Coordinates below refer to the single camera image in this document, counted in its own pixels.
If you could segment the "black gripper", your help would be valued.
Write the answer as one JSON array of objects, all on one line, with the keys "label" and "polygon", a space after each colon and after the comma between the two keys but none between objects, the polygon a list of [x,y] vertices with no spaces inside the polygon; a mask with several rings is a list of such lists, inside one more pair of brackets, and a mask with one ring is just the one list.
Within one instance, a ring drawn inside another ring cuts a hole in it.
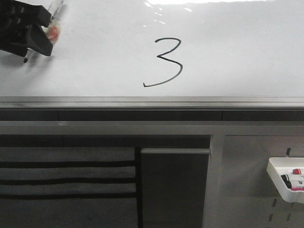
[{"label": "black gripper", "polygon": [[16,0],[0,2],[0,49],[24,57],[27,48],[22,44],[26,34],[28,48],[51,56],[53,44],[41,26],[48,27],[51,13],[42,5],[30,5]]}]

